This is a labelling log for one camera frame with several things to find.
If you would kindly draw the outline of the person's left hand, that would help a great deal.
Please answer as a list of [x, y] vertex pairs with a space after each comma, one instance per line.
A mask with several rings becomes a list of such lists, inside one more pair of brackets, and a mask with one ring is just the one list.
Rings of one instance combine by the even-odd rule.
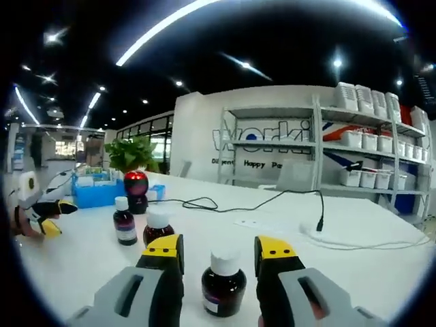
[[23, 209], [16, 206], [10, 215], [10, 228], [14, 236], [23, 235], [30, 238], [43, 238], [44, 236], [35, 233], [29, 224], [29, 218]]

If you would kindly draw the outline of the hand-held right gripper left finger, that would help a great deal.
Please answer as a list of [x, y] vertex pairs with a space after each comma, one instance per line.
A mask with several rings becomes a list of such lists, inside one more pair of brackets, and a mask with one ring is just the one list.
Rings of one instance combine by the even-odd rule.
[[101, 286], [91, 306], [73, 314], [67, 326], [179, 326], [184, 296], [183, 236], [155, 239], [135, 266]]

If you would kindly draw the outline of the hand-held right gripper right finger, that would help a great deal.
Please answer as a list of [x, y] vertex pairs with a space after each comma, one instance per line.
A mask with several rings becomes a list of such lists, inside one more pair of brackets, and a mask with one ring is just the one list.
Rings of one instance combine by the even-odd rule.
[[315, 268], [307, 268], [284, 240], [254, 240], [256, 294], [264, 326], [387, 326]]

